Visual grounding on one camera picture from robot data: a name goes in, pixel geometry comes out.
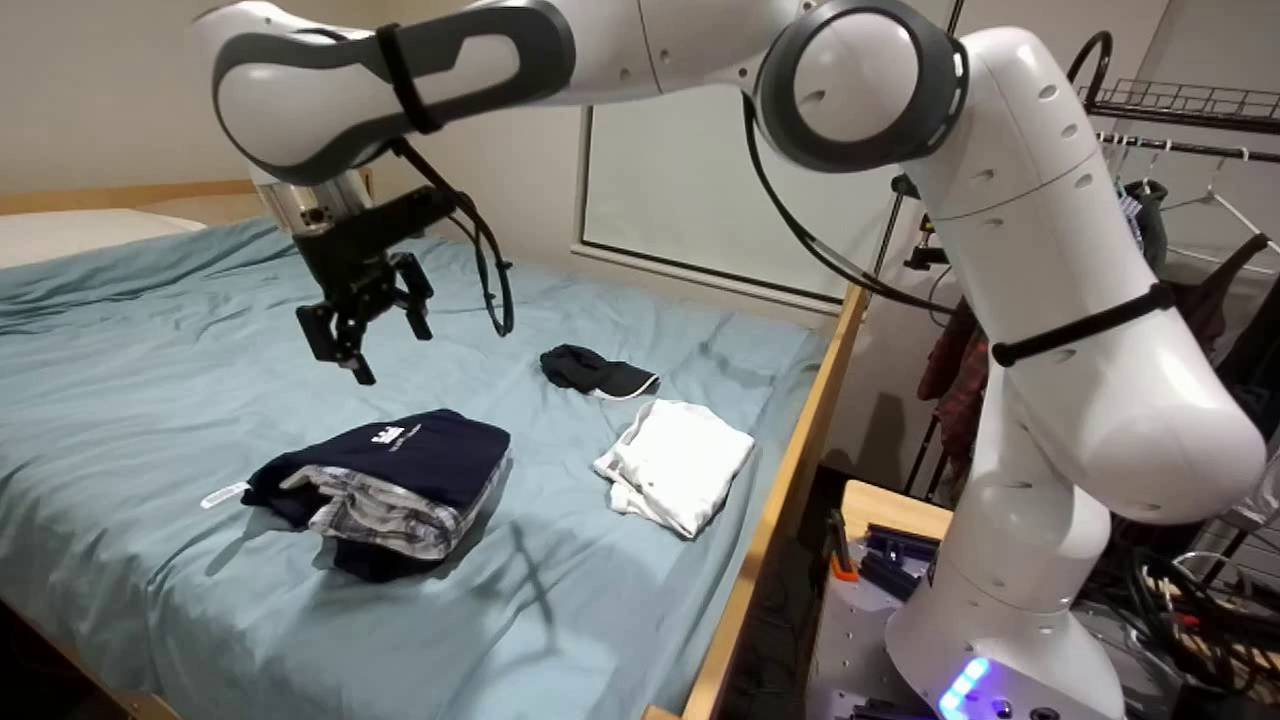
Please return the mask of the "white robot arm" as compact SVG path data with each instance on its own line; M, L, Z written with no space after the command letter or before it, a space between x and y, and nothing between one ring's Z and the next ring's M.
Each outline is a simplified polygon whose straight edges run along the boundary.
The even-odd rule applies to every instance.
M940 720L1125 720L1073 602L1115 521L1192 524L1248 495L1262 435L1146 269L1041 38L957 38L909 0L473 0L384 28L227 0L194 32L221 133L284 185L480 113L700 86L738 89L800 170L894 166L986 342L986 385L888 659Z

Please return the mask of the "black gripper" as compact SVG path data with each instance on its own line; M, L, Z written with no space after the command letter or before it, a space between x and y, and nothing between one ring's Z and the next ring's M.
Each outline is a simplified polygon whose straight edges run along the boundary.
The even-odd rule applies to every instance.
M431 285L401 246L450 213L455 201L439 189L413 189L388 204L323 195L319 208L304 213L292 240L319 285L319 306L304 306L295 320L314 362L349 367L355 385L371 385L363 320L388 310L406 316L414 342L431 342Z

